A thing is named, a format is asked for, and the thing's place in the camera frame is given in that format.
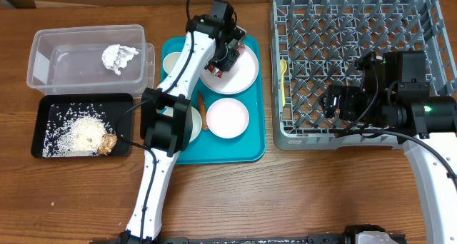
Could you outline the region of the pile of rice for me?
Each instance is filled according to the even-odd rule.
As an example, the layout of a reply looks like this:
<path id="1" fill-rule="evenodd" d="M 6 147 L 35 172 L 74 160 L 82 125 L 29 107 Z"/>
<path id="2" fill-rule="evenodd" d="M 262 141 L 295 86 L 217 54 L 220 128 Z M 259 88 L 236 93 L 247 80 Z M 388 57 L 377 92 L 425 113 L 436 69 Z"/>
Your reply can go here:
<path id="1" fill-rule="evenodd" d="M 97 154 L 104 134 L 116 134 L 102 103 L 56 103 L 46 122 L 45 158 L 102 156 Z"/>

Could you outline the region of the brown food lump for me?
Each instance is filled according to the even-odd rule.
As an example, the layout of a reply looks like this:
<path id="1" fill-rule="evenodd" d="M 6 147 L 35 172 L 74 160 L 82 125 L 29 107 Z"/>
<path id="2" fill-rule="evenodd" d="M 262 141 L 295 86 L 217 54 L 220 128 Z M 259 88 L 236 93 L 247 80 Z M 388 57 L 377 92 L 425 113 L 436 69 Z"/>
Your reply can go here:
<path id="1" fill-rule="evenodd" d="M 114 149 L 114 146 L 116 145 L 116 143 L 117 143 L 116 134 L 112 134 L 112 133 L 104 134 L 101 139 L 101 144 L 99 145 L 99 147 L 97 149 L 97 154 L 103 155 L 103 156 L 108 156 Z"/>

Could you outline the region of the red snack wrapper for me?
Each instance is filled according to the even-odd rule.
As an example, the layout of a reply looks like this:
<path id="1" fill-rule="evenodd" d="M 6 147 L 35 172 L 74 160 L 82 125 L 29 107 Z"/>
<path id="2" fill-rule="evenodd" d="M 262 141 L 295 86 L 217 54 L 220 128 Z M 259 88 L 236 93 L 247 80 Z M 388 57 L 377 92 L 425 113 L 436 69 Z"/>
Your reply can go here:
<path id="1" fill-rule="evenodd" d="M 223 73 L 228 72 L 232 69 L 233 65 L 236 63 L 236 60 L 240 56 L 241 51 L 244 49 L 244 45 L 228 47 L 223 58 L 211 60 L 207 69 L 213 76 L 221 78 Z"/>

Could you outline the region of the white napkin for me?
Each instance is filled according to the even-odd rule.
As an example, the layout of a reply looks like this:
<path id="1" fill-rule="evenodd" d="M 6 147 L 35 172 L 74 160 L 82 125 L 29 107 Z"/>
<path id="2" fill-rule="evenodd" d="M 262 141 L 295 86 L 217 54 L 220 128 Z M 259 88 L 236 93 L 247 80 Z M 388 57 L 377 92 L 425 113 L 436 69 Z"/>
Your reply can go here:
<path id="1" fill-rule="evenodd" d="M 110 71 L 113 71 L 117 76 L 121 75 L 121 69 L 127 67 L 139 52 L 134 47 L 122 46 L 113 44 L 108 46 L 101 55 L 102 64 Z"/>

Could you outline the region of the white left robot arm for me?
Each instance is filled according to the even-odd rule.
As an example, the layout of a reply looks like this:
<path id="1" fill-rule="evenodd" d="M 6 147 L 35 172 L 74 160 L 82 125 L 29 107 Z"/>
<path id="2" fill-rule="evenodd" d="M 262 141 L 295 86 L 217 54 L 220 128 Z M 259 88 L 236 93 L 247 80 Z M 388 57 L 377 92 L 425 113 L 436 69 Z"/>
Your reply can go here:
<path id="1" fill-rule="evenodd" d="M 132 216 L 117 243 L 157 243 L 171 172 L 192 132 L 191 95 L 205 70 L 229 71 L 239 56 L 246 32 L 227 1 L 214 0 L 208 14 L 188 16 L 186 40 L 178 61 L 156 88 L 146 88 L 140 135 L 144 171 Z"/>

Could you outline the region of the white paper cup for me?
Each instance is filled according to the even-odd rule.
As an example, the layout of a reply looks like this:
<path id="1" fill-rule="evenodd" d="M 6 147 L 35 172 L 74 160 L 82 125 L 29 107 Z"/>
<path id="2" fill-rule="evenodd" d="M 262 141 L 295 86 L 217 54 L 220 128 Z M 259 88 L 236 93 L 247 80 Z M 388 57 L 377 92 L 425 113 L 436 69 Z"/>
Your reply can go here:
<path id="1" fill-rule="evenodd" d="M 171 52 L 165 56 L 162 62 L 162 67 L 166 74 L 170 74 L 181 55 L 180 52 Z"/>

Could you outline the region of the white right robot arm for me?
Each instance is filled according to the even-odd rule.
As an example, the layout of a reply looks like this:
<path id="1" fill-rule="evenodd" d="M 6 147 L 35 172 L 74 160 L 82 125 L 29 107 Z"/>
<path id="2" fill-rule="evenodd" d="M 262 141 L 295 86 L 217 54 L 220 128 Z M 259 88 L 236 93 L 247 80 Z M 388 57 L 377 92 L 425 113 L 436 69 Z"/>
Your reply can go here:
<path id="1" fill-rule="evenodd" d="M 393 136 L 411 165 L 428 243 L 456 242 L 456 100 L 431 95 L 423 51 L 366 54 L 360 86 L 331 84 L 318 102 L 349 125 L 335 136 Z"/>

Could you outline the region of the white bowl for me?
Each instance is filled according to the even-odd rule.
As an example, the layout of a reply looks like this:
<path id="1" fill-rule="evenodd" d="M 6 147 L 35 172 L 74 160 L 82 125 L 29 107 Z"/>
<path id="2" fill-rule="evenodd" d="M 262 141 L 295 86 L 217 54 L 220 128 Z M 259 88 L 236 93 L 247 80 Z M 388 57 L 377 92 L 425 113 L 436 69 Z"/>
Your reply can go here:
<path id="1" fill-rule="evenodd" d="M 196 137 L 200 134 L 201 129 L 202 129 L 202 118 L 200 113 L 197 111 L 196 108 L 192 107 L 191 108 L 191 115 L 192 115 L 192 132 L 191 132 L 191 137 L 190 137 L 190 142 L 194 141 Z"/>

